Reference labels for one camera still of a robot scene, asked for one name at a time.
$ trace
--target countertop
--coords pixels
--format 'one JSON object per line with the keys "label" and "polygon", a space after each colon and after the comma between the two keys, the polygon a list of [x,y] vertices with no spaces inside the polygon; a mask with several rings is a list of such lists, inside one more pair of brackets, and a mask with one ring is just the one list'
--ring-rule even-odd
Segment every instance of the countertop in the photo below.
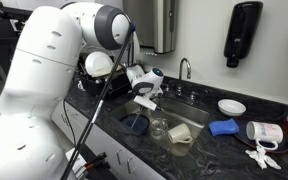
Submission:
{"label": "countertop", "polygon": [[[168,84],[169,89],[172,89],[177,83],[172,78],[166,78],[163,82],[164,85]],[[189,82],[184,82],[183,85],[187,92],[194,90],[198,93],[194,102],[184,98],[185,93],[180,97],[171,90],[165,92],[163,96],[203,109],[211,114],[212,120],[229,119],[217,108],[217,102],[225,98],[242,102],[248,109],[245,113],[246,117],[254,117],[259,121],[279,123],[288,112],[288,105]],[[245,150],[254,149],[243,144],[233,135],[213,137],[207,125],[187,155],[182,157],[167,152],[142,136],[130,135],[128,127],[116,119],[108,118],[107,115],[114,108],[133,98],[134,95],[128,93],[114,100],[105,101],[96,125],[166,179],[288,179],[288,152],[268,154],[281,166],[281,170],[271,167],[262,170],[257,162],[245,153]],[[89,119],[92,119],[96,100],[97,97],[91,96],[75,86],[71,88],[66,97],[69,104]]]}

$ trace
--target chrome faucet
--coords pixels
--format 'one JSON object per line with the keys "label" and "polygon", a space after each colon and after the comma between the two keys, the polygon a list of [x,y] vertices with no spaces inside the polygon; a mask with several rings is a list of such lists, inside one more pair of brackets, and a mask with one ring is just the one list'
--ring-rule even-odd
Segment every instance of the chrome faucet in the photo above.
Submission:
{"label": "chrome faucet", "polygon": [[182,68],[183,68],[183,63],[186,62],[186,66],[187,66],[187,79],[191,79],[191,64],[190,62],[186,59],[183,58],[180,64],[180,74],[179,74],[179,84],[177,87],[177,94],[181,95],[182,94],[182,86],[181,86],[181,81],[182,81]]}

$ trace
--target black soap dispenser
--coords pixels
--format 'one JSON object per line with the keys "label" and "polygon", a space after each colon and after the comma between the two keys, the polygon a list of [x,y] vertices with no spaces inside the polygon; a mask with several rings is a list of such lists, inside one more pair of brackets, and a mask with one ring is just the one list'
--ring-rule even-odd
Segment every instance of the black soap dispenser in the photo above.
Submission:
{"label": "black soap dispenser", "polygon": [[224,48],[227,67],[237,67],[239,60],[248,55],[262,9],[263,3],[258,1],[242,2],[234,6]]}

